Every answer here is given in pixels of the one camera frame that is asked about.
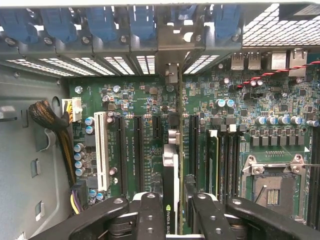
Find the black RAM stick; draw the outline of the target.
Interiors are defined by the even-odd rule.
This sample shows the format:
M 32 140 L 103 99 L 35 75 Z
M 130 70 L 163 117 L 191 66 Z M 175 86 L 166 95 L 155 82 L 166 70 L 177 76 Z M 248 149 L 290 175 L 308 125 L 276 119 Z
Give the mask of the black RAM stick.
M 214 196 L 219 188 L 219 138 L 218 131 L 206 132 L 206 191 Z

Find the long black expansion slot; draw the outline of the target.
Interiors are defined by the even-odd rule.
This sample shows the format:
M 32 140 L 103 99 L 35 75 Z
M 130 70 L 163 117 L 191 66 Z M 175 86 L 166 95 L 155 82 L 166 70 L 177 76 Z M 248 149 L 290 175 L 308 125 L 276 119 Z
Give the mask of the long black expansion slot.
M 127 184 L 127 150 L 126 150 L 126 127 L 123 116 L 115 118 L 116 123 L 116 146 L 118 148 L 119 158 L 119 175 L 120 175 L 120 192 L 121 195 L 126 196 L 128 193 Z
M 189 173 L 195 178 L 195 187 L 200 189 L 199 184 L 199 162 L 200 162 L 200 147 L 199 147 L 200 124 L 199 116 L 192 114 L 189 117 Z
M 145 190 L 144 176 L 144 128 L 143 117 L 135 115 L 133 117 L 134 131 L 134 157 L 135 157 L 135 177 L 136 191 L 143 192 Z

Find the CPU socket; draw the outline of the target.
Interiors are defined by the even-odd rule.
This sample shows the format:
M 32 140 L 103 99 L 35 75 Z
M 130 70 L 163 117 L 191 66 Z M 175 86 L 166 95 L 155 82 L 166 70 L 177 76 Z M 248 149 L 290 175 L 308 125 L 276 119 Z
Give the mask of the CPU socket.
M 238 196 L 305 224 L 306 178 L 304 156 L 300 153 L 287 160 L 281 156 L 276 162 L 262 162 L 249 154 L 240 172 Z

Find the white expansion slot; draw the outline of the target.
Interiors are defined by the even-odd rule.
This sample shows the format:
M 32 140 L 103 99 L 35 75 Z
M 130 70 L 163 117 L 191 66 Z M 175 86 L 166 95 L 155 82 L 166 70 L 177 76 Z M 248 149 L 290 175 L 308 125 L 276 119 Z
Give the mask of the white expansion slot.
M 104 111 L 94 113 L 96 169 L 98 191 L 107 191 L 110 187 L 108 124 Z

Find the short black expansion slot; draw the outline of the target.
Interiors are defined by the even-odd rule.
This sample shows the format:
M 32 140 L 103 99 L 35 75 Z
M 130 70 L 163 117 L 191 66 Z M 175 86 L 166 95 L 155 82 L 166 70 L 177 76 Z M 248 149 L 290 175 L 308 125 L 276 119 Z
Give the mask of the short black expansion slot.
M 154 139 L 160 139 L 162 137 L 162 120 L 161 116 L 154 115 L 152 117 L 152 132 Z

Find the green motherboard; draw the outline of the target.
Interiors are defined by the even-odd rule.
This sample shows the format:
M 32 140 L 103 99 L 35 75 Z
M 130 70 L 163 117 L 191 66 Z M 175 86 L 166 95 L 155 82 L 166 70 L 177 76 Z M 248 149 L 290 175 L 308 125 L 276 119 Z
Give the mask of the green motherboard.
M 168 113 L 176 107 L 173 87 L 159 76 L 84 77 L 69 81 L 82 117 L 72 125 L 75 174 L 73 193 L 91 207 L 108 197 L 132 201 L 157 192 L 163 205 L 163 152 L 168 143 Z M 211 70 L 182 77 L 183 184 L 178 234 L 193 232 L 192 193 L 207 193 L 207 130 L 217 130 L 218 195 L 221 205 L 239 196 L 241 170 L 249 154 L 279 162 L 300 153 L 305 164 L 320 164 L 320 54 L 300 51 L 284 69 L 272 70 L 265 56 L 236 54 Z M 98 191 L 94 113 L 106 112 L 110 186 Z M 199 190 L 189 173 L 189 120 L 199 116 Z M 116 117 L 123 116 L 127 195 L 121 194 Z M 137 191 L 134 116 L 143 118 L 144 191 Z M 161 138 L 153 138 L 153 116 L 161 116 Z M 320 167 L 306 169 L 306 223 L 320 231 Z

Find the open grey PC case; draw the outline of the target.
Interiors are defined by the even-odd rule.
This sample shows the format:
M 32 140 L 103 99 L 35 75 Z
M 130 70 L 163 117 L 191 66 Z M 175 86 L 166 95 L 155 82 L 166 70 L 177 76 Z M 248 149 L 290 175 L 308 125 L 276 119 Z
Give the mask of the open grey PC case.
M 165 80 L 157 61 L 162 26 L 178 30 L 186 43 L 182 76 L 191 69 L 209 71 L 234 55 L 258 54 L 277 70 L 288 67 L 299 52 L 320 54 L 320 0 L 0 0 L 0 66 L 53 77 L 68 88 L 61 115 L 47 100 L 28 108 L 31 119 L 59 142 L 69 183 L 67 219 L 111 197 L 126 198 L 114 195 L 85 206 L 79 193 L 73 193 L 82 182 L 76 176 L 72 126 L 83 111 L 70 95 L 69 81 L 125 76 Z M 133 200 L 126 198 L 131 216 L 104 223 L 97 229 L 100 234 L 88 240 L 132 240 L 145 193 L 159 194 L 144 191 Z M 239 240 L 256 233 L 239 220 L 231 228 Z M 194 227 L 189 234 L 165 236 L 205 240 Z

